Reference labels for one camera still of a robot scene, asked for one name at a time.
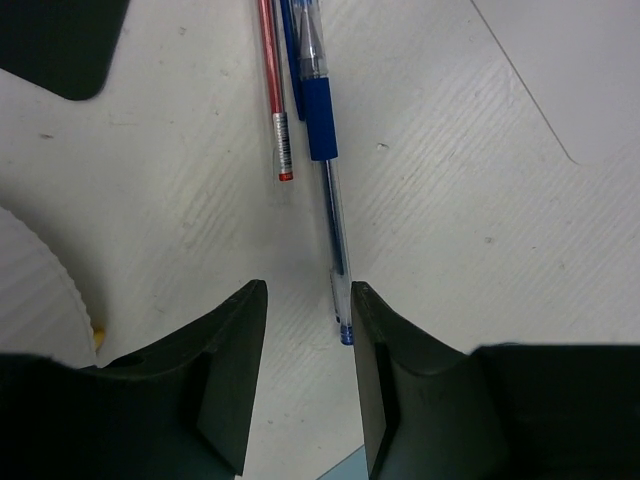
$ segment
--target white table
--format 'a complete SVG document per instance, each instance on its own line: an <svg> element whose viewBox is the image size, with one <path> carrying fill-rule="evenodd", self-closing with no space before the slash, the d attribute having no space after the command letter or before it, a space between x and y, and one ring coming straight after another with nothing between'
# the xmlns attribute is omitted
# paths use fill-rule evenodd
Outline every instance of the white table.
<svg viewBox="0 0 640 480"><path fill-rule="evenodd" d="M463 350L640 341L640 142L570 162L467 0L323 18L354 278ZM268 180L256 28L253 0L133 0L95 100L0 72L0 204L76 279L102 363L267 280L245 478L314 479L362 443L355 368L301 125L290 205Z"/></svg>

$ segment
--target pen clip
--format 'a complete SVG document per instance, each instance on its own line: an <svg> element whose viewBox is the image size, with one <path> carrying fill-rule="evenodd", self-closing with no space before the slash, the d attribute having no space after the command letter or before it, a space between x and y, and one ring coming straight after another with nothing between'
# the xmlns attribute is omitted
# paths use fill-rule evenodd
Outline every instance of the pen clip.
<svg viewBox="0 0 640 480"><path fill-rule="evenodd" d="M304 122L305 111L304 102L302 101L302 82L300 80L300 72L298 69L298 31L296 28L295 18L293 16L291 0L280 0L280 10L282 12L282 26L284 30L285 45L287 47L287 59L289 63L289 74L291 75L293 98L296 102L298 118L301 122Z"/></svg>

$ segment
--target blue pen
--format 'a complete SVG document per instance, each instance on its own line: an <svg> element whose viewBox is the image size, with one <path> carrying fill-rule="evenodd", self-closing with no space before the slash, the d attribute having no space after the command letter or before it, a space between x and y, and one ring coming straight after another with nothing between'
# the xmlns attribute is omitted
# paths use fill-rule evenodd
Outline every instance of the blue pen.
<svg viewBox="0 0 640 480"><path fill-rule="evenodd" d="M284 30L284 41L287 46L287 58L289 59L289 73L291 75L293 98L296 102L298 118L301 122L304 122L304 106L302 105L300 73L298 72L298 31L296 21L293 17L291 0L280 0L280 10L282 11L282 26Z"/></svg>
<svg viewBox="0 0 640 480"><path fill-rule="evenodd" d="M338 157L338 143L318 0L293 0L293 10L299 35L298 66L309 151L319 178L322 210L329 230L331 287L336 319L340 322L340 340L345 345L353 345L351 273L342 217L340 182L334 163Z"/></svg>

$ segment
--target black rounded corner object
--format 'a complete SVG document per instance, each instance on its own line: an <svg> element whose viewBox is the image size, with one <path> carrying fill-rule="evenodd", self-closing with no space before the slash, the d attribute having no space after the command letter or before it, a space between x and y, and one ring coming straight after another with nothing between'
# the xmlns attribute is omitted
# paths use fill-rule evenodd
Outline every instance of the black rounded corner object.
<svg viewBox="0 0 640 480"><path fill-rule="evenodd" d="M0 68L68 100L102 90L130 0L0 0Z"/></svg>
<svg viewBox="0 0 640 480"><path fill-rule="evenodd" d="M0 355L0 477L213 479L242 474L267 287L105 368Z"/></svg>
<svg viewBox="0 0 640 480"><path fill-rule="evenodd" d="M458 352L366 283L351 297L369 478L640 479L640 347Z"/></svg>

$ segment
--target white paper plate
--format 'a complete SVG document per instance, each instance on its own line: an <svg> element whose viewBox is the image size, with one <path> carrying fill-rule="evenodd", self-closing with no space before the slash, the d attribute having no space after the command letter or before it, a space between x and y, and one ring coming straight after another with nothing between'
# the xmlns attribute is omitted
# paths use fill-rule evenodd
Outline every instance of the white paper plate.
<svg viewBox="0 0 640 480"><path fill-rule="evenodd" d="M73 280L24 223L0 208L0 352L95 364L93 330Z"/></svg>

